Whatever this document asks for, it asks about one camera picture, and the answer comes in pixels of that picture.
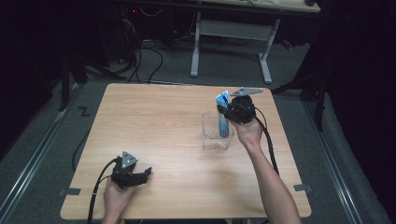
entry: black cable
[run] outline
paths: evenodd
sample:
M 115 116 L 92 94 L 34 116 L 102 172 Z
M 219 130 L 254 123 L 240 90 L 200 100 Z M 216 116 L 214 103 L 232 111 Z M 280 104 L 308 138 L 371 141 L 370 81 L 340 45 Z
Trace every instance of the black cable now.
M 152 76 L 154 76 L 154 74 L 161 68 L 161 66 L 163 65 L 163 56 L 161 55 L 161 53 L 160 52 L 158 52 L 157 50 L 155 50 L 155 49 L 146 49 L 146 50 L 151 50 L 151 51 L 153 51 L 153 52 L 156 52 L 158 55 L 160 55 L 160 57 L 161 57 L 161 62 L 160 62 L 160 64 L 158 65 L 158 67 L 154 70 L 154 72 L 152 72 L 150 75 L 149 75 L 149 77 L 148 77 L 148 84 L 150 83 L 150 81 L 151 81 L 151 78 L 152 78 Z
M 127 72 L 127 71 L 131 70 L 135 66 L 135 64 L 136 64 L 136 60 L 134 58 L 132 58 L 131 61 L 129 61 L 128 64 L 125 67 L 123 67 L 120 70 L 117 70 L 117 71 L 115 71 L 113 73 L 116 74 L 116 75 L 119 75 L 119 74 L 122 74 L 124 72 Z M 105 75 L 105 74 L 100 73 L 100 72 L 94 72 L 90 68 L 88 68 L 87 66 L 84 66 L 84 69 L 85 69 L 85 71 L 87 73 L 92 74 L 94 76 L 104 76 Z
M 132 72 L 131 76 L 129 77 L 129 79 L 128 79 L 128 81 L 127 81 L 126 83 L 130 83 L 131 80 L 132 80 L 132 77 L 134 77 L 134 75 L 136 75 L 137 83 L 141 84 L 139 75 L 137 74 L 137 70 L 139 69 L 141 62 L 142 62 L 142 49 L 141 49 L 141 47 L 139 46 L 139 63 L 138 63 L 137 66 L 134 68 L 134 71 Z
M 103 178 L 99 181 L 99 183 L 101 183 L 102 181 L 104 181 L 105 179 L 107 179 L 107 178 L 109 178 L 109 177 L 111 177 L 111 175 L 107 175 L 107 176 L 103 177 Z
M 108 70 L 107 68 L 103 67 L 102 65 L 77 53 L 72 54 L 72 59 L 74 59 L 76 62 L 80 64 L 88 64 L 89 66 L 93 67 L 94 69 L 101 72 L 105 76 L 112 77 L 115 79 L 125 79 L 125 77 L 121 77 L 118 74 L 115 74 L 112 71 Z
M 109 165 L 111 165 L 111 163 L 116 162 L 117 159 L 118 159 L 118 158 L 113 159 L 112 161 L 110 161 L 110 162 L 105 166 L 105 168 L 102 170 L 102 173 L 99 175 L 99 177 L 98 177 L 98 179 L 97 179 L 97 181 L 96 181 L 95 187 L 93 188 L 93 192 L 92 192 L 91 203 L 90 203 L 90 211 L 89 211 L 89 213 L 88 213 L 87 224 L 92 224 L 93 207 L 95 206 L 96 194 L 97 194 L 98 189 L 99 189 L 99 184 L 102 182 L 102 180 L 106 179 L 106 177 L 102 179 L 102 175 L 103 175 L 103 173 L 105 172 L 105 170 L 107 169 L 107 167 L 108 167 Z
M 73 153 L 73 158 L 72 158 L 73 172 L 75 172 L 76 168 L 77 168 L 77 166 L 76 166 L 76 155 L 77 155 L 78 149 L 81 147 L 81 145 L 84 142 L 84 140 L 88 137 L 88 134 L 90 133 L 90 131 L 91 131 L 91 129 L 89 129 L 87 131 L 87 133 L 85 133 L 84 137 L 81 139 L 81 141 L 79 142 L 78 146 L 76 147 L 76 149 L 75 149 L 75 151 Z
M 217 45 L 217 46 L 215 46 L 214 48 L 205 48 L 202 44 L 200 44 L 199 45 L 199 47 L 200 47 L 200 49 L 206 49 L 206 50 L 215 50 L 215 49 L 218 49 L 218 48 L 220 48 L 222 45 L 223 45 L 223 43 L 224 43 L 224 38 L 220 38 L 220 41 L 219 41 L 219 44 Z
M 191 35 L 191 30 L 192 30 L 192 27 L 193 27 L 194 24 L 195 24 L 195 19 L 196 19 L 196 17 L 197 17 L 197 13 L 194 12 L 194 14 L 193 14 L 193 16 L 192 16 L 192 21 L 191 21 L 191 26 L 190 26 L 189 31 L 188 31 L 185 35 L 183 35 L 182 37 L 177 38 L 177 39 L 174 39 L 173 42 L 174 42 L 175 44 L 177 44 L 177 41 L 178 41 L 178 40 L 184 40 L 184 39 L 188 39 L 188 38 L 190 38 L 190 37 L 192 37 L 192 36 L 195 36 L 195 35 Z
M 194 36 L 192 35 L 192 36 L 189 36 L 189 37 L 185 37 L 183 39 L 174 40 L 173 43 L 176 44 L 176 45 L 179 45 L 181 47 L 189 47 L 189 46 L 192 46 L 194 44 L 194 40 L 190 40 L 192 37 L 194 37 Z M 178 42 L 188 42 L 189 44 L 180 44 Z
M 232 41 L 231 38 L 224 38 L 224 43 L 225 44 L 236 45 L 236 46 L 251 45 L 251 44 L 254 44 L 254 43 L 258 42 L 258 40 L 254 40 L 254 39 L 248 39 L 248 40 L 245 39 L 245 41 L 246 42 L 244 42 L 244 43 L 238 43 L 236 41 Z
M 265 137 L 267 138 L 268 151 L 270 152 L 271 163 L 273 164 L 274 170 L 279 175 L 279 170 L 277 169 L 276 159 L 275 159 L 275 155 L 274 155 L 274 146 L 273 146 L 273 143 L 272 143 L 272 140 L 271 140 L 271 136 L 268 133 L 268 129 L 267 129 L 267 121 L 265 119 L 264 114 L 260 111 L 260 109 L 258 109 L 258 108 L 255 108 L 255 109 L 258 110 L 262 114 L 262 117 L 264 118 L 265 126 L 264 126 L 264 124 L 262 123 L 261 120 L 259 120 L 257 117 L 254 117 L 260 123 L 260 125 L 262 126 L 262 131 L 264 132 Z

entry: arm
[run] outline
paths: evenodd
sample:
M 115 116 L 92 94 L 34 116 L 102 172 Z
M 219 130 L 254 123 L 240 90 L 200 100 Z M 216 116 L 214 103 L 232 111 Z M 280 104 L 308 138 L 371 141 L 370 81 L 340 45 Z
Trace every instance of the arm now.
M 271 223 L 301 223 L 297 206 L 279 175 L 265 158 L 260 146 L 262 127 L 257 120 L 247 124 L 231 122 L 249 155 L 259 182 L 262 205 Z
M 102 224 L 119 223 L 120 215 L 131 200 L 136 187 L 120 189 L 111 179 L 107 180 L 105 189 L 105 217 Z

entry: metal frame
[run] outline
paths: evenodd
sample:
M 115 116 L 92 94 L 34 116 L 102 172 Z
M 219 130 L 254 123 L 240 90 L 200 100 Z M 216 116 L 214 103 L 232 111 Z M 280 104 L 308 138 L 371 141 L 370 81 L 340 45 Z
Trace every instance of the metal frame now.
M 317 134 L 318 140 L 321 145 L 323 158 L 325 160 L 326 166 L 329 170 L 330 177 L 332 178 L 332 182 L 334 183 L 335 189 L 337 190 L 338 197 L 340 198 L 341 204 L 344 207 L 346 212 L 346 216 L 349 220 L 349 223 L 352 224 L 360 224 L 363 223 L 361 220 L 361 215 L 359 214 L 359 210 L 353 200 L 353 197 L 350 193 L 349 187 L 341 174 L 337 162 L 332 154 L 332 150 L 327 143 L 326 137 L 321 130 L 318 129 L 318 126 L 315 123 L 315 112 L 312 108 L 312 105 L 309 102 L 303 102 L 304 109 L 310 118 L 310 122 L 312 127 Z
M 77 83 L 73 86 L 70 99 L 71 102 L 76 99 L 82 88 L 83 86 L 78 85 Z M 15 207 L 23 196 L 23 193 L 26 191 L 27 187 L 35 176 L 35 173 L 40 167 L 41 162 L 44 160 L 47 152 L 50 150 L 52 139 L 58 131 L 62 121 L 64 120 L 64 117 L 67 114 L 70 105 L 71 104 L 67 104 L 66 107 L 59 112 L 55 120 L 51 123 L 49 129 L 47 130 L 40 144 L 36 148 L 35 153 L 26 164 L 14 187 L 0 206 L 0 223 L 7 223 L 7 221 L 11 217 Z
M 245 24 L 228 21 L 202 20 L 201 13 L 197 13 L 195 27 L 195 43 L 192 52 L 191 72 L 192 77 L 198 77 L 199 70 L 199 40 L 201 35 L 217 35 L 235 38 L 245 38 L 266 41 L 263 53 L 259 54 L 259 62 L 262 67 L 262 76 L 266 84 L 271 84 L 271 74 L 268 69 L 267 56 L 274 42 L 280 19 L 276 19 L 273 26 Z

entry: hand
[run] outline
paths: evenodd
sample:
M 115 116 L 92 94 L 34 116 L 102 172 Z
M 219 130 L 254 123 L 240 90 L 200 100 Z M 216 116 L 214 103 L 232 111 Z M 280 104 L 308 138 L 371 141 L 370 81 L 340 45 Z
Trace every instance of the hand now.
M 121 213 L 131 200 L 136 186 L 120 189 L 110 178 L 105 189 L 105 217 L 102 224 L 117 223 Z
M 249 150 L 250 148 L 260 147 L 260 140 L 262 139 L 262 126 L 253 119 L 246 124 L 235 123 L 230 121 L 238 133 L 238 139 Z

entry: cable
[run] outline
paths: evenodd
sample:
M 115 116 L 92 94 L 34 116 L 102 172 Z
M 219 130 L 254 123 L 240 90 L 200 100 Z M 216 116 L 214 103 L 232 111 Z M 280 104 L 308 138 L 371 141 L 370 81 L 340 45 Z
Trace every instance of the cable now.
M 212 49 L 205 48 L 205 47 L 204 47 L 203 45 L 201 45 L 201 44 L 200 44 L 200 48 L 201 48 L 201 49 L 207 49 L 207 50 L 214 50 L 214 49 L 220 48 L 220 47 L 223 45 L 223 43 L 224 43 L 224 38 L 221 38 L 219 44 L 218 44 L 217 46 L 215 46 L 214 48 L 212 48 Z
M 116 162 L 118 158 L 113 159 L 112 161 L 110 161 L 105 168 L 102 170 L 102 173 L 99 175 L 98 180 L 96 181 L 95 187 L 93 188 L 93 192 L 92 192 L 92 197 L 91 197 L 91 203 L 90 203 L 90 211 L 88 213 L 88 219 L 87 219 L 87 224 L 92 224 L 92 214 L 93 214 L 93 208 L 95 206 L 95 200 L 96 200 L 96 194 L 98 192 L 99 189 L 99 184 L 102 182 L 102 180 L 106 179 L 103 178 L 102 179 L 102 175 L 105 172 L 105 170 L 107 169 L 108 166 L 111 165 L 111 163 Z
M 258 40 L 254 40 L 254 39 L 244 39 L 243 43 L 238 43 L 235 41 L 235 38 L 224 38 L 224 43 L 229 44 L 229 45 L 236 45 L 236 46 L 245 46 L 245 45 L 251 45 L 251 44 L 255 44 L 256 42 L 258 42 Z
M 143 9 L 141 7 L 139 9 L 145 16 L 148 16 L 148 17 L 155 17 L 158 14 L 160 14 L 161 12 L 163 12 L 163 9 L 161 9 L 158 12 L 156 12 L 155 14 L 150 15 L 150 14 L 146 13 L 145 11 L 143 11 Z
M 194 45 L 194 41 L 191 40 L 192 37 L 194 37 L 194 36 L 191 35 L 191 36 L 188 36 L 188 37 L 186 37 L 186 38 L 179 39 L 178 41 L 175 41 L 174 44 L 179 45 L 179 46 L 181 46 L 181 47 L 189 47 L 189 46 L 192 46 L 192 45 Z M 180 42 L 182 42 L 182 41 L 183 41 L 183 42 L 188 42 L 188 44 L 180 44 Z
M 107 179 L 107 178 L 109 178 L 109 177 L 111 177 L 111 175 L 107 175 L 107 176 L 103 177 L 103 178 L 99 181 L 99 183 L 101 183 L 102 181 L 104 181 L 105 179 Z
M 125 59 L 128 59 L 130 57 L 130 55 L 132 55 L 132 58 L 125 67 L 123 67 L 120 70 L 117 70 L 115 72 L 111 72 L 112 74 L 115 74 L 115 75 L 119 75 L 119 74 L 122 74 L 124 72 L 131 70 L 136 64 L 136 57 L 134 56 L 134 53 L 133 53 L 133 51 L 135 49 L 135 43 L 137 43 L 137 41 L 134 42 L 134 34 L 135 34 L 134 24 L 131 23 L 127 19 L 121 19 L 121 21 L 123 24 L 126 24 L 126 26 L 127 26 L 127 27 L 124 27 L 124 32 L 123 32 L 126 36 L 126 53 L 125 53 L 124 57 L 125 57 Z M 98 68 L 99 70 L 95 68 L 95 70 L 99 71 L 99 72 L 95 72 L 95 71 L 92 71 L 88 66 L 84 66 L 84 69 L 87 73 L 90 73 L 95 76 L 105 75 L 104 71 L 101 71 L 101 68 L 102 67 L 99 67 Z
M 160 67 L 163 65 L 163 56 L 161 55 L 161 53 L 160 52 L 158 52 L 157 50 L 155 50 L 155 49 L 146 49 L 146 50 L 151 50 L 151 51 L 153 51 L 153 52 L 156 52 L 158 55 L 160 55 L 160 57 L 161 57 L 161 62 L 160 62 L 160 64 L 158 65 L 158 67 L 154 70 L 154 72 L 152 72 L 150 75 L 149 75 L 149 77 L 148 77 L 148 84 L 150 83 L 150 81 L 151 81 L 151 78 L 152 78 L 152 76 L 154 76 L 154 74 L 160 69 Z
M 193 15 L 193 17 L 192 17 L 192 22 L 191 22 L 191 25 L 190 25 L 190 29 L 189 29 L 189 31 L 185 34 L 185 35 L 183 35 L 181 38 L 179 38 L 179 39 L 175 39 L 174 41 L 178 41 L 178 40 L 182 40 L 182 39 L 186 39 L 186 38 L 190 38 L 190 37 L 192 37 L 193 35 L 190 35 L 190 33 L 191 33 L 191 30 L 192 30 L 192 27 L 194 26 L 194 22 L 195 22 L 195 18 L 196 18 L 196 12 L 194 12 L 194 15 Z
M 134 71 L 132 72 L 131 76 L 129 77 L 129 79 L 128 79 L 128 81 L 126 83 L 130 83 L 131 80 L 132 80 L 132 77 L 134 77 L 134 74 L 136 74 L 137 83 L 141 84 L 140 79 L 139 79 L 139 75 L 137 74 L 137 70 L 139 69 L 141 62 L 142 62 L 142 49 L 139 46 L 139 63 L 134 68 Z
M 254 117 L 262 126 L 262 131 L 265 134 L 265 137 L 267 138 L 267 143 L 268 143 L 268 151 L 270 152 L 270 159 L 271 159 L 271 163 L 273 164 L 274 170 L 276 171 L 276 173 L 279 175 L 279 170 L 277 169 L 277 164 L 276 164 L 276 159 L 275 159 L 275 155 L 274 155 L 274 146 L 271 140 L 271 136 L 268 133 L 268 129 L 267 129 L 267 120 L 265 119 L 264 114 L 260 111 L 260 109 L 258 109 L 257 107 L 255 107 L 256 110 L 258 110 L 261 114 L 262 117 L 264 118 L 264 124 L 262 124 L 262 121 L 259 120 L 257 117 Z
M 86 133 L 86 134 L 84 135 L 84 137 L 81 139 L 81 141 L 79 142 L 78 146 L 76 147 L 76 149 L 75 149 L 75 151 L 74 151 L 74 153 L 73 153 L 73 158 L 72 158 L 73 172 L 75 172 L 75 171 L 76 171 L 76 168 L 77 168 L 77 166 L 76 166 L 76 155 L 77 155 L 78 149 L 81 147 L 81 145 L 82 145 L 82 143 L 84 142 L 84 140 L 88 137 L 88 134 L 90 133 L 90 131 L 91 131 L 91 129 L 89 129 L 89 130 L 87 131 L 87 133 Z

